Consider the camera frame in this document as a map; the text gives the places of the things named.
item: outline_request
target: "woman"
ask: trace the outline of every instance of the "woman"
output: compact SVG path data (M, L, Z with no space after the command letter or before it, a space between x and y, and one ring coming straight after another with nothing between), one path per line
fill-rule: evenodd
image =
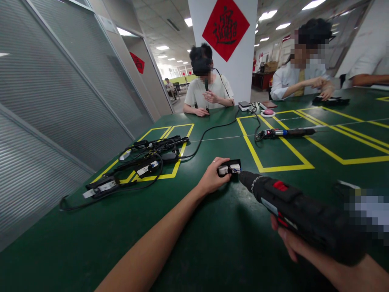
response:
M297 44L291 56L274 73L270 92L273 100L314 94L320 90L323 101L332 96L334 87L326 74L325 64L314 58L331 35L331 24L322 18L310 19L298 29Z

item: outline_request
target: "white shirt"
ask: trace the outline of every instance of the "white shirt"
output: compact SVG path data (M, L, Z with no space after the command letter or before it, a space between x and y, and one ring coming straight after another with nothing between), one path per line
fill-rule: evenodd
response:
M355 62L350 72L346 75L342 89L353 86L351 78L359 74L387 75L389 74L389 52L387 46L374 45Z
M230 98L233 99L234 93L232 92L230 83L228 82L227 78L224 77L223 75L221 76L221 78L219 75L217 75L215 81L212 84L208 85L208 90L211 90L218 97L229 99L226 89L228 90L228 94L230 95ZM197 77L195 80L192 80L189 83L188 91L186 93L185 103L187 105L190 105L191 107L195 107L195 103L197 103L198 108L201 107L203 109L207 108L208 101L205 100L203 93L205 93L204 82L199 77ZM224 107L224 105L221 105L219 103L209 103L208 108L214 109L220 107Z
M300 69L291 68L291 62L286 63L284 66L279 68L273 75L273 86L271 87L271 98L273 100L282 100L288 87L295 85L299 82ZM321 63L318 59L310 60L305 69L305 80L323 77L326 80L330 80L325 70L325 64ZM306 86L304 88L304 95L318 93L319 89Z

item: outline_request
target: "green table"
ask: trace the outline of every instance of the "green table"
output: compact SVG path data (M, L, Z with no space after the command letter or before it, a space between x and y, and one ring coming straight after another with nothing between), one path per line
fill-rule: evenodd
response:
M216 156L239 158L243 170L265 172L340 207L341 199L331 191L337 179L362 188L387 187L389 94L360 88L337 93L351 103L326 110L312 108L312 95L291 98L279 102L276 118L266 123L263 119L261 127L330 125L321 128L326 132L256 145L257 121L240 112L238 122L210 130L193 159L166 166L150 188L123 192L73 213L54 208L0 254L1 290L93 291L131 246L197 184ZM205 129L232 121L236 110L211 110L206 118L164 116L144 138L190 135L187 155ZM115 167L115 161L86 183ZM121 179L134 177L128 172ZM84 191L71 196L71 204L84 202ZM369 253L389 270L389 255L380 242L373 242ZM153 290L301 291L301 274L271 230L268 211L234 180L199 206Z

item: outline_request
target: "red decoration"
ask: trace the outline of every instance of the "red decoration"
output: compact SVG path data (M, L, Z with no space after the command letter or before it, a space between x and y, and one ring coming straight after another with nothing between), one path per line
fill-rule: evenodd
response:
M226 61L250 24L233 0L218 0L203 32L203 38Z
M133 58L134 63L137 66L139 73L143 74L143 71L145 70L145 62L141 58L139 58L138 56L136 56L135 54L133 54L131 52L130 52L130 55Z

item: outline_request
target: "red drill button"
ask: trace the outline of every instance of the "red drill button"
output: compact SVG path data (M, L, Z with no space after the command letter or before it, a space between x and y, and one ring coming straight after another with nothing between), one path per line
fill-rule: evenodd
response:
M288 187L284 185L284 183L280 180L276 181L273 185L275 189L279 189L280 191L286 191Z

